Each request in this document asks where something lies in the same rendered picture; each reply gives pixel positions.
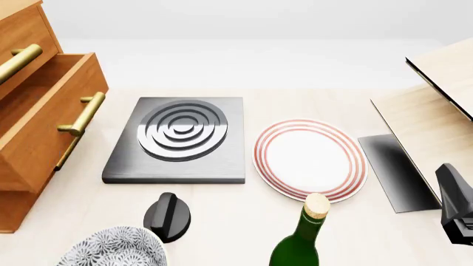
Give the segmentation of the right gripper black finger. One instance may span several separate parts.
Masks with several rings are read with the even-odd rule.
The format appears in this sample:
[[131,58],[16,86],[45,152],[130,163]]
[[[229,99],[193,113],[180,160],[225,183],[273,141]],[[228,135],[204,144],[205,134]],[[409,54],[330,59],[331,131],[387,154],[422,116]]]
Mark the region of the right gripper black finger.
[[442,201],[441,222],[473,219],[473,188],[450,163],[435,171]]

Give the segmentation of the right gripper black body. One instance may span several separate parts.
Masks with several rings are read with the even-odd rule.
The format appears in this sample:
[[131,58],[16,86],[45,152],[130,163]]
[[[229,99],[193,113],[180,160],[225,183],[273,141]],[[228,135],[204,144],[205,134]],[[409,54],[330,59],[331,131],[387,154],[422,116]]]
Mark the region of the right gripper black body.
[[473,214],[458,217],[442,214],[441,225],[452,244],[473,246]]

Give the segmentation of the wooden cabinet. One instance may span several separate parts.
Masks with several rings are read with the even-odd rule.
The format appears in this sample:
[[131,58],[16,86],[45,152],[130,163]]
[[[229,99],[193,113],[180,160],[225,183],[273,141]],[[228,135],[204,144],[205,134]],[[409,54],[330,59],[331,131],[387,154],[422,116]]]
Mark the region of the wooden cabinet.
[[[0,0],[0,20],[43,0]],[[56,171],[52,171],[39,192],[0,191],[0,233],[18,230],[41,192]]]

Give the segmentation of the bottle cork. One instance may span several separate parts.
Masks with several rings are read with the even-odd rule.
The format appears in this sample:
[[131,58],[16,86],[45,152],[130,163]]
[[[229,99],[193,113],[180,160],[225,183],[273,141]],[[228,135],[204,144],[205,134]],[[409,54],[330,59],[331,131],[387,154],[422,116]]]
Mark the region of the bottle cork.
[[319,193],[308,194],[304,201],[304,212],[312,219],[324,219],[330,210],[330,201]]

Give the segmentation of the white plate with red rings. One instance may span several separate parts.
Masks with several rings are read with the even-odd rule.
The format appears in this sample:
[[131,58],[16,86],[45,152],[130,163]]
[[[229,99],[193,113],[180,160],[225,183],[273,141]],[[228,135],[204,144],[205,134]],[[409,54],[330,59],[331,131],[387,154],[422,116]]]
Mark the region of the white plate with red rings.
[[271,188],[297,201],[312,193],[323,194],[331,203],[344,201],[363,188],[369,174],[358,141],[320,120],[273,123],[256,137],[252,158]]

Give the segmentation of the green glass wine bottle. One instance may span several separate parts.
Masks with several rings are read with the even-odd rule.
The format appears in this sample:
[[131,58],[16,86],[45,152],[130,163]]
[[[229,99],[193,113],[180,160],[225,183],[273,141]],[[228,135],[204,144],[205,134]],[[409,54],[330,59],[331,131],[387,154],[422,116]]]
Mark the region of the green glass wine bottle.
[[294,233],[277,244],[269,266],[319,266],[315,242],[324,221],[312,218],[303,208]]

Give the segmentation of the flat black stove plate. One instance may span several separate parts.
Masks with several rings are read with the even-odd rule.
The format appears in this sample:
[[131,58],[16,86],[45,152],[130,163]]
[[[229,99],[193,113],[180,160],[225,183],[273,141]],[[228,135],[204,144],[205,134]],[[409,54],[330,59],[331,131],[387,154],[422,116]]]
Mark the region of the flat black stove plate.
[[102,181],[243,184],[243,99],[141,97]]

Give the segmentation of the round black stove knob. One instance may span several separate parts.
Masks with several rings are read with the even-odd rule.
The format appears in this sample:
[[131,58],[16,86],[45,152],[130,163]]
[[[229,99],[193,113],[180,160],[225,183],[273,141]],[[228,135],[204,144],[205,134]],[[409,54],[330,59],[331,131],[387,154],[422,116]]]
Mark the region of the round black stove knob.
[[188,205],[171,192],[161,194],[143,218],[143,227],[153,232],[163,243],[180,239],[190,224],[191,212]]

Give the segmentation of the black-and-white patterned bowl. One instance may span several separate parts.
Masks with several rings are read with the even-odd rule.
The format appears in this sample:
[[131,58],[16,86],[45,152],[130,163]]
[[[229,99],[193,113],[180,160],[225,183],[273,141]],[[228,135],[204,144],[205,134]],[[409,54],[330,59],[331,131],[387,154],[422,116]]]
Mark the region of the black-and-white patterned bowl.
[[170,262],[163,242],[154,233],[121,225],[83,239],[56,266],[170,266]]

